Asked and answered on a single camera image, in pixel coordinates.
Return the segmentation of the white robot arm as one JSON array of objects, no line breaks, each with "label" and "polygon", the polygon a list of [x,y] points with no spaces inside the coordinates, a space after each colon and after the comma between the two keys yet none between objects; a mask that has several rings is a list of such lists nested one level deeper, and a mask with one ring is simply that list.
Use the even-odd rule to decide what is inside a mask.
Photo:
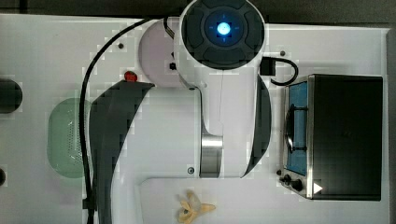
[{"label": "white robot arm", "polygon": [[265,32],[249,0],[192,0],[174,34],[180,86],[123,79],[92,102],[99,224],[143,224],[150,179],[243,177],[255,167],[271,135],[259,76]]}]

